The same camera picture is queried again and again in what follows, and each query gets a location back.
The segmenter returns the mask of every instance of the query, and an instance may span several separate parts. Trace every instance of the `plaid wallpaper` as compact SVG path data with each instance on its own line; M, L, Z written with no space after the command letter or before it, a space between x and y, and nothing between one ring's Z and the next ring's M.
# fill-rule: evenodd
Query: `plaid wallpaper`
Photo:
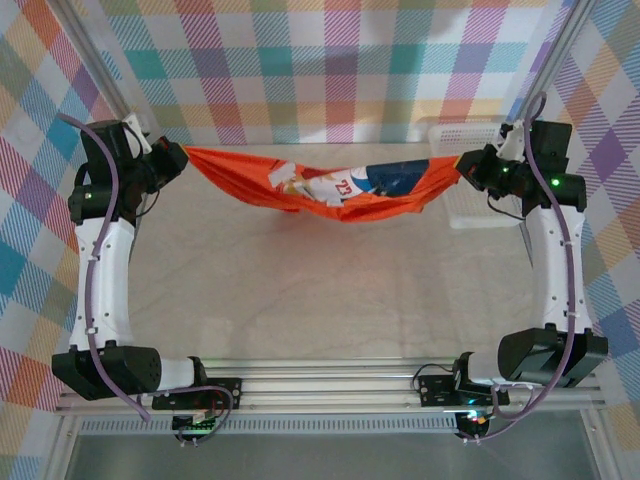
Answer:
M571 168L587 179L585 282L618 439L640 472L640 0L600 0L549 92L572 123Z
M76 304L66 198L85 157L55 115L113 115L45 0L0 0L0 65L0 479L32 479Z
M425 141L504 119L573 2L100 0L119 45L100 50L186 144ZM98 0L73 3L90 22Z

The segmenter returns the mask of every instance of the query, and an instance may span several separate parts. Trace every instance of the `white floor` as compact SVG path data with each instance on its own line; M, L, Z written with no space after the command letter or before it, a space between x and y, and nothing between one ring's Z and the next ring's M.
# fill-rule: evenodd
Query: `white floor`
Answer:
M313 166L428 156L424 145L234 149ZM520 230L420 215L347 225L245 205L188 167L144 217L130 269L137 343L203 358L458 356L529 326Z

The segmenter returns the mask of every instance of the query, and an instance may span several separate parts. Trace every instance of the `fabric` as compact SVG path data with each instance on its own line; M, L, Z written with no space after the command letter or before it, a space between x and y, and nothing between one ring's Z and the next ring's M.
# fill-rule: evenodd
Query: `fabric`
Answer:
M573 124L569 168L587 182L582 251L598 369L628 478L640 478L640 0L601 0L564 62L545 119Z
M73 3L132 104L214 146L420 142L432 124L501 121L575 0Z
M458 157L326 170L244 153L185 150L198 170L238 200L341 222L419 213L460 178L454 168Z
M113 118L47 2L0 0L0 480L37 478L74 321L67 197L85 155L59 111Z

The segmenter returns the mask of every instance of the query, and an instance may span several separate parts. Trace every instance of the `purple cable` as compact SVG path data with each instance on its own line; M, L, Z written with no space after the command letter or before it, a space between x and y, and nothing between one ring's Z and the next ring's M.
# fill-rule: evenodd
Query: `purple cable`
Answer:
M90 333L91 328L93 328L93 317L91 312L93 271L95 269L96 262L99 261L98 255L100 253L102 243L104 242L104 239L107 235L107 230L109 229L109 223L111 223L110 219L113 218L113 212L115 211L116 203L118 200L118 188L119 188L118 168L116 166L115 160L113 159L113 156L111 155L111 152L109 151L107 146L104 144L102 139L98 137L98 135L96 135L93 130L91 130L82 122L76 120L73 117L70 117L69 115L65 115L64 113L58 113L58 118L68 123L69 125L72 125L82 130L87 135L89 135L89 137L94 142L96 142L96 145L98 145L103 155L107 159L107 163L109 164L109 170L111 171L111 198L109 200L109 206L107 207L107 213L105 214L104 221L102 222L102 227L100 227L100 233L98 234L98 238L96 239L96 242L94 244L93 251L91 252L92 258L89 259L89 263L87 265L87 276L85 278L85 287L84 287L85 325L86 325L86 331L88 332L87 337L89 340L89 351L91 352L91 359L93 360L93 363L96 367L98 375L100 375L100 378L105 383L105 385L109 387L109 389L117 397L119 397L127 405L129 405L136 412L138 412L138 414L140 415L140 417L142 417L142 420L144 420L145 423L148 423L149 420L151 420L151 415L142 406L141 396L138 395L137 400L133 400L126 393L124 393L122 389L118 387L118 385L116 385L116 383L113 380L111 380L111 378L109 377L109 374L106 372L106 370L104 369L104 366L102 365L102 361L100 360L100 354L98 352L98 347L96 345L95 333ZM203 390L215 390L215 391L220 391L226 394L229 397L229 409L227 410L227 413L223 418L223 420L207 436L201 439L200 443L202 443L205 440L208 440L209 435L218 431L222 427L222 425L225 423L227 418L229 418L229 415L231 414L231 407L233 405L233 395L231 394L231 392L226 388L206 385L202 387L176 388L173 390L167 390L164 392L154 392L153 394L151 394L152 396L158 396L158 395L165 395L165 394L171 394L171 393L199 392Z
M538 102L538 99L540 99L540 107L538 108L538 111L535 114L532 114L533 107ZM524 129L525 129L524 143L525 143L525 152L527 154L527 160L529 161L531 171L533 172L534 177L536 178L536 180L542 187L542 190L544 191L544 193L547 195L547 197L551 202L551 207L553 208L553 211L555 212L556 217L558 218L558 223L560 224L560 230L562 231L562 237L564 240L564 247L565 247L565 252L567 256L567 286L568 286L568 299L569 299L569 307L567 309L568 310L567 311L567 330L568 330L567 342L564 346L564 352L558 364L558 368L556 369L553 376L549 380L549 383L540 391L540 393L535 398L534 398L534 392L532 392L531 397L529 398L529 402L521 411L516 413L503 412L500 409L500 405L498 402L498 393L497 393L498 387L496 385L493 385L491 387L491 398L493 400L493 412L501 418L510 420L511 423L507 424L506 426L504 426L503 428L501 428L496 432L493 432L489 435L486 435L485 437L482 437L482 440L490 440L491 438L495 438L501 433L504 433L509 428L511 428L517 421L522 420L524 417L529 415L540 402L542 402L545 398L547 398L549 393L551 393L551 390L553 390L555 386L558 384L558 382L560 381L560 378L562 377L562 374L564 373L565 368L569 364L571 350L573 349L573 342L575 338L575 329L576 329L576 319L575 319L576 279L575 279L575 261L573 258L573 249L571 245L571 233L569 232L569 225L567 224L564 214L562 213L562 209L560 208L560 204L558 203L558 200L556 199L555 195L551 191L551 188L549 188L549 186L547 185L547 182L545 181L544 177L540 173L540 170L538 169L538 165L536 164L536 161L533 155L533 150L531 148L531 133L530 133L531 125L536 120L536 118L538 118L538 116L540 116L540 114L542 113L542 110L544 109L546 101L547 101L547 94L545 92L540 92L533 98L533 100L531 101L531 104L529 105L529 108L527 108L527 113L524 119Z

